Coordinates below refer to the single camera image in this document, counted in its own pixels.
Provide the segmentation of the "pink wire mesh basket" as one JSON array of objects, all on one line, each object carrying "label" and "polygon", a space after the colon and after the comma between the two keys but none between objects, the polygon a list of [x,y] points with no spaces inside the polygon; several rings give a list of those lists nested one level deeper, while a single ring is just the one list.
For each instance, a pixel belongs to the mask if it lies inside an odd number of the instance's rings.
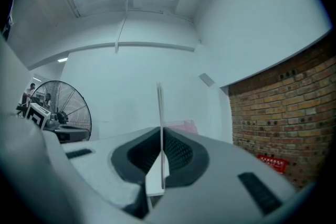
[{"label": "pink wire mesh basket", "polygon": [[193,120],[166,122],[165,127],[188,133],[198,134],[197,127]]}]

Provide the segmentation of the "white ceiling conduit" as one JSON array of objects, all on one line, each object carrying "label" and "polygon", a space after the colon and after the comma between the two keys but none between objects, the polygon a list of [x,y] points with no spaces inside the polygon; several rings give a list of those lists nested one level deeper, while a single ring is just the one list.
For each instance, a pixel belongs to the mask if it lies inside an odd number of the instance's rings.
[{"label": "white ceiling conduit", "polygon": [[123,30],[125,21],[127,19],[127,16],[128,16],[128,0],[124,0],[124,18],[122,19],[122,21],[120,23],[118,34],[117,34],[117,38],[116,38],[116,41],[115,41],[115,46],[114,46],[116,54],[119,51],[119,40],[120,40],[121,33],[122,33],[122,30]]}]

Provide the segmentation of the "red box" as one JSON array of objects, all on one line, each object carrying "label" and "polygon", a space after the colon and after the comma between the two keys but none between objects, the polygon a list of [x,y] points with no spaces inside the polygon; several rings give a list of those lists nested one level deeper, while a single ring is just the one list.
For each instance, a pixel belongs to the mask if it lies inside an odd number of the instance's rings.
[{"label": "red box", "polygon": [[269,157],[266,155],[257,155],[257,158],[280,174],[284,174],[286,167],[289,164],[289,162],[284,159]]}]

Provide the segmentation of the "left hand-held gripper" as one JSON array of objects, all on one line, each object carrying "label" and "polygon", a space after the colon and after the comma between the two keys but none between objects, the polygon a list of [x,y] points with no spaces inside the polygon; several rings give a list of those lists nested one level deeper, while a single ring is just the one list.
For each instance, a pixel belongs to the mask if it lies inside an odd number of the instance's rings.
[{"label": "left hand-held gripper", "polygon": [[33,121],[41,130],[44,129],[51,113],[37,103],[30,103],[25,118]]}]

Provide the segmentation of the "black standing fan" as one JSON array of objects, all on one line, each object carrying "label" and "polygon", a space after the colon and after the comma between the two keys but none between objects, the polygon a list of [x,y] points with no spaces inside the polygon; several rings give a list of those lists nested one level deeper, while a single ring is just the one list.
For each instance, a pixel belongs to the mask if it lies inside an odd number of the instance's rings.
[{"label": "black standing fan", "polygon": [[44,107],[46,94],[51,94],[51,115],[44,131],[56,134],[62,143],[87,141],[90,139],[91,114],[83,96],[71,85],[58,81],[47,81],[33,93],[29,103]]}]

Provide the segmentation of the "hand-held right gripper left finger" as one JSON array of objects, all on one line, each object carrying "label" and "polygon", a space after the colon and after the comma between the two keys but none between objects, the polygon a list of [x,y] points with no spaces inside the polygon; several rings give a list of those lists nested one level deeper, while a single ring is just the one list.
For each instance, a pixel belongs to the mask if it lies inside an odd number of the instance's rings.
[{"label": "hand-held right gripper left finger", "polygon": [[63,144],[66,153],[88,149],[90,153],[70,159],[73,166],[84,180],[106,201],[123,209],[137,201],[141,202],[141,210],[153,209],[151,199],[138,184],[125,182],[116,172],[111,162],[114,150],[152,131],[154,127],[118,134],[115,136],[89,140],[84,142]]}]

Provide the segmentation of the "white grey notebook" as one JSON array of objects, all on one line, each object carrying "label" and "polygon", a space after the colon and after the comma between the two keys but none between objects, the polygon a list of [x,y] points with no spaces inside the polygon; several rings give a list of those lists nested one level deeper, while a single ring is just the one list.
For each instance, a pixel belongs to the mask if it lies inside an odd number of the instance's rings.
[{"label": "white grey notebook", "polygon": [[169,176],[169,163],[164,152],[164,105],[163,88],[157,83],[157,97],[160,116],[160,151],[145,178],[146,195],[148,197],[161,196],[165,192],[165,179]]}]

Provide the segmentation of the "grey wall panel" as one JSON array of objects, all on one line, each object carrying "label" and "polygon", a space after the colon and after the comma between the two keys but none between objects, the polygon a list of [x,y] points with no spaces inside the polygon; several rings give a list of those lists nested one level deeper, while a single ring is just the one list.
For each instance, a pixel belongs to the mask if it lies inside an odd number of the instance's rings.
[{"label": "grey wall panel", "polygon": [[211,87],[215,82],[206,73],[202,73],[198,76],[208,87]]}]

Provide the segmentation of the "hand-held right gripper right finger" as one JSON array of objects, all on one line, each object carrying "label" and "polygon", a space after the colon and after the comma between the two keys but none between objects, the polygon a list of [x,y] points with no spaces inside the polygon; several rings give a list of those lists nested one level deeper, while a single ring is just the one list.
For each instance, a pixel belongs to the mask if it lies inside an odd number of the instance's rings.
[{"label": "hand-held right gripper right finger", "polygon": [[[207,150],[209,163],[193,184],[167,188],[147,215],[150,224],[282,224],[288,217],[285,203],[295,196],[295,188],[282,175],[255,156],[231,143],[179,131]],[[280,201],[269,214],[263,213],[239,179],[253,173]]]}]

